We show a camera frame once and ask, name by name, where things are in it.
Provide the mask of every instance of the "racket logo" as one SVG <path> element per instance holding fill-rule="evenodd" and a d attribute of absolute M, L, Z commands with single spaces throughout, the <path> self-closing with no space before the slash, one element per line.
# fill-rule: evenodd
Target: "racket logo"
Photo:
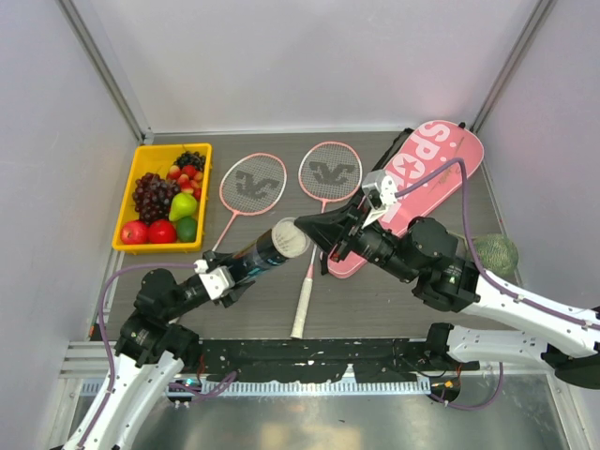
<path fill-rule="evenodd" d="M 279 181 L 273 178 L 264 178 L 258 183 L 254 183 L 254 175 L 244 171 L 237 171 L 235 178 L 244 180 L 243 184 L 235 183 L 237 193 L 254 200 L 263 199 L 268 195 L 268 192 L 265 192 L 265 188 L 277 189 L 279 186 Z"/>
<path fill-rule="evenodd" d="M 342 176 L 342 174 L 344 172 L 353 173 L 356 169 L 351 164 L 338 164 L 333 171 L 329 171 L 329 166 L 319 161 L 310 161 L 308 166 L 318 183 L 329 186 L 341 186 L 348 183 L 348 177 Z"/>

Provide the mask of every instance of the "black wire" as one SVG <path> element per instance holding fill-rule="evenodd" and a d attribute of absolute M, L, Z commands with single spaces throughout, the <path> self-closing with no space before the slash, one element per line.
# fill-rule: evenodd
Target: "black wire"
<path fill-rule="evenodd" d="M 422 377 L 426 377 L 426 378 L 441 378 L 443 377 L 447 370 L 445 370 L 444 372 L 442 372 L 440 375 L 426 375 L 425 373 L 423 373 L 421 370 L 419 370 L 413 363 L 409 362 L 408 359 L 406 359 L 404 356 L 400 356 L 400 358 L 402 359 L 402 361 L 404 361 L 406 363 L 407 366 L 409 366 L 410 368 L 412 368 L 416 373 L 418 373 L 419 375 L 421 375 Z"/>

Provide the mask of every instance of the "green fruit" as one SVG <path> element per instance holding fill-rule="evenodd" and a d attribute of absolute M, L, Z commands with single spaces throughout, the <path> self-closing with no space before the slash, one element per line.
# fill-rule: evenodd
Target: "green fruit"
<path fill-rule="evenodd" d="M 176 222 L 185 216 L 191 216 L 196 212 L 198 202 L 191 194 L 180 192 L 172 198 L 171 211 L 169 212 L 169 220 Z"/>
<path fill-rule="evenodd" d="M 198 222 L 192 217 L 183 217 L 177 222 L 177 237 L 181 242 L 194 242 L 198 231 Z"/>

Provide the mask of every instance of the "tray of fruit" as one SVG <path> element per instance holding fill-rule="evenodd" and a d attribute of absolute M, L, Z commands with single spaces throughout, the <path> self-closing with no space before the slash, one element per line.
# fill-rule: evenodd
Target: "tray of fruit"
<path fill-rule="evenodd" d="M 112 247 L 132 254 L 199 250 L 212 153 L 209 143 L 138 147 Z"/>

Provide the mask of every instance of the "grapes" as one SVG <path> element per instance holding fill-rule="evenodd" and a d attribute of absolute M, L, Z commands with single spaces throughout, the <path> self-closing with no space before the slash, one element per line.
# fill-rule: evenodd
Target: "grapes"
<path fill-rule="evenodd" d="M 180 168 L 186 166 L 194 166 L 197 171 L 204 172 L 204 165 L 206 164 L 206 157 L 201 157 L 199 152 L 190 153 L 186 151 L 183 153 L 173 165 L 179 166 Z"/>
<path fill-rule="evenodd" d="M 136 180 L 135 184 L 132 198 L 135 211 L 140 213 L 140 220 L 150 225 L 156 220 L 167 218 L 175 193 L 181 192 L 177 183 L 174 180 L 163 180 L 158 174 L 148 172 Z"/>

